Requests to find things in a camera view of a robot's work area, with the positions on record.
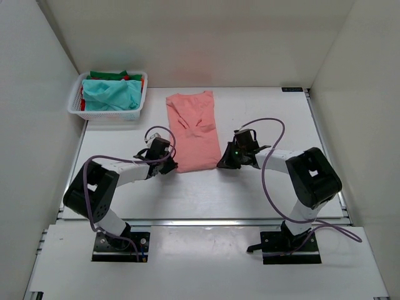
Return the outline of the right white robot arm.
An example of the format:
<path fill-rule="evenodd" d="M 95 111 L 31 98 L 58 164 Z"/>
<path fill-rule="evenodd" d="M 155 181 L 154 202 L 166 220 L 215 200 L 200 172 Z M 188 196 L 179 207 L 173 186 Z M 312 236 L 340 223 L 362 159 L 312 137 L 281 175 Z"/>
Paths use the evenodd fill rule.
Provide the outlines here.
<path fill-rule="evenodd" d="M 252 142 L 250 146 L 229 142 L 217 167 L 240 169 L 242 166 L 287 174 L 297 196 L 290 215 L 284 218 L 275 237 L 269 242 L 248 247 L 250 253 L 266 246 L 275 246 L 275 253 L 295 251 L 306 242 L 311 223 L 317 219 L 320 210 L 343 187 L 339 176 L 317 147 L 287 151 L 259 146 L 257 142 Z"/>

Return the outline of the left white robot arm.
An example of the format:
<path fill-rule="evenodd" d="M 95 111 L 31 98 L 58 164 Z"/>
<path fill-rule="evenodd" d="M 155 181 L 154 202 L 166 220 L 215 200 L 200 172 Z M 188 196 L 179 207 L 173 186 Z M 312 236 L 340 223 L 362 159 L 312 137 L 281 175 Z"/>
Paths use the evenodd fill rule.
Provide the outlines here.
<path fill-rule="evenodd" d="M 86 218 L 92 231 L 103 233 L 115 250 L 137 254 L 130 225 L 111 209 L 115 191 L 120 186 L 165 175 L 177 168 L 178 163 L 171 157 L 155 161 L 118 159 L 111 164 L 88 160 L 65 192 L 63 204 Z"/>

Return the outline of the pink t shirt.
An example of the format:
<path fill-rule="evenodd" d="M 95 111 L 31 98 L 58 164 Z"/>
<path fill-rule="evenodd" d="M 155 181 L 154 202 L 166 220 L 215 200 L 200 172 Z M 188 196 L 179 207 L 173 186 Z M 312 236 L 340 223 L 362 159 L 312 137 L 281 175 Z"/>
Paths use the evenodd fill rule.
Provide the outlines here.
<path fill-rule="evenodd" d="M 178 173 L 214 169 L 221 159 L 212 91 L 166 98 L 169 128 L 176 138 Z"/>

